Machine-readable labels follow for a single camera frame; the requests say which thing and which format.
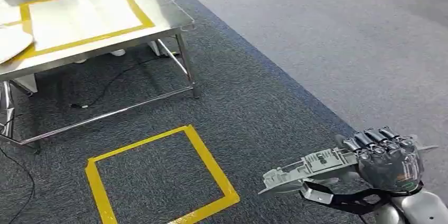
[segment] carpet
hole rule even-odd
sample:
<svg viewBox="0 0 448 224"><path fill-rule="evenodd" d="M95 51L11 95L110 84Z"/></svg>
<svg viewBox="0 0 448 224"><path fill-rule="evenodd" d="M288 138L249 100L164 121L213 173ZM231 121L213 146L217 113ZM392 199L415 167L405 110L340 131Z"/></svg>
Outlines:
<svg viewBox="0 0 448 224"><path fill-rule="evenodd" d="M23 162L36 182L35 196L16 223L100 223L87 183L87 158L150 136L192 124L240 196L240 202L202 223L361 223L354 215L306 202L295 195L261 198L262 175L310 152L334 146L335 133L353 129L268 60L198 0L177 3L195 20L185 35L201 98L185 93L73 129L42 141L32 155L1 143ZM114 81L124 69L154 58L146 46L123 57L103 55L36 75L39 93L15 92L17 137L126 107L184 86L169 59L155 59ZM0 222L26 201L30 183L14 163L0 156ZM183 135L173 135L98 163L119 223L167 223L222 196L210 173ZM359 183L339 184L353 191Z"/></svg>

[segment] white shoe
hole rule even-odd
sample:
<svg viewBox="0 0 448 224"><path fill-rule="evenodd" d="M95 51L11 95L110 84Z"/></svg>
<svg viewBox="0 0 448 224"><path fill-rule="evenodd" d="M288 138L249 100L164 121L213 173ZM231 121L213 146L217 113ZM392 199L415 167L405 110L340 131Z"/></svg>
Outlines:
<svg viewBox="0 0 448 224"><path fill-rule="evenodd" d="M119 56L123 56L124 54L126 54L126 51L125 50L117 50L117 51L111 52L110 54L112 54L116 57L119 57Z"/></svg>

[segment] table leg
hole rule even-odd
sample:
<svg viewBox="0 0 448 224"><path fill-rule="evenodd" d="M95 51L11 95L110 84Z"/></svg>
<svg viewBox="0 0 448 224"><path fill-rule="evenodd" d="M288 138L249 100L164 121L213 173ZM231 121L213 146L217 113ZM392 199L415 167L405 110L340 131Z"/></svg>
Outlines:
<svg viewBox="0 0 448 224"><path fill-rule="evenodd" d="M14 129L14 102L11 93L10 81L3 81L3 93L5 95L6 122L3 126L2 134L6 137L13 137Z"/></svg>
<svg viewBox="0 0 448 224"><path fill-rule="evenodd" d="M187 71L186 76L188 78L188 81L190 82L190 86L193 88L193 96L195 98L199 98L199 95L200 95L199 89L196 84L196 81L194 80L194 73L193 73L193 69L191 68L191 61L186 52L185 42L183 41L182 34L177 34L176 40L178 42L179 51L180 51L180 55L182 57L183 64Z"/></svg>

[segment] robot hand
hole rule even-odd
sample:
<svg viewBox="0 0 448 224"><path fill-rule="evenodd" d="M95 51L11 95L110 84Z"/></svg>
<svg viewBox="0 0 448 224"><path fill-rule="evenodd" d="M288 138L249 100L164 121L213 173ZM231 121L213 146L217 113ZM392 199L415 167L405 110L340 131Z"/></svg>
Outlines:
<svg viewBox="0 0 448 224"><path fill-rule="evenodd" d="M358 173L374 188L400 193L413 191L420 184L423 164L416 136L403 137L383 127L348 138L337 135L336 141L355 153Z"/></svg>

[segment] white plastic part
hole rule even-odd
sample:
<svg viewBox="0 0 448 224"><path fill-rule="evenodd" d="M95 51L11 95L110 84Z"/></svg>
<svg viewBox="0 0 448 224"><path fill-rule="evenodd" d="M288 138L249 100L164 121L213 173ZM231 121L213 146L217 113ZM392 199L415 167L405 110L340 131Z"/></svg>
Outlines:
<svg viewBox="0 0 448 224"><path fill-rule="evenodd" d="M125 50L117 50L117 51L111 52L110 54L112 54L116 57L119 57L119 56L123 56L124 54L126 54L126 51Z"/></svg>
<svg viewBox="0 0 448 224"><path fill-rule="evenodd" d="M296 192L302 188L304 181L334 183L352 171L352 166L356 164L355 154L344 148L312 153L298 162L266 172L263 175L266 188L258 194Z"/></svg>
<svg viewBox="0 0 448 224"><path fill-rule="evenodd" d="M87 61L87 59L83 59L83 60L76 61L75 63L76 63L76 64L82 64L82 63L84 63L84 62L86 62L86 61Z"/></svg>
<svg viewBox="0 0 448 224"><path fill-rule="evenodd" d="M32 35L15 27L0 26L0 63L15 57L32 42Z"/></svg>

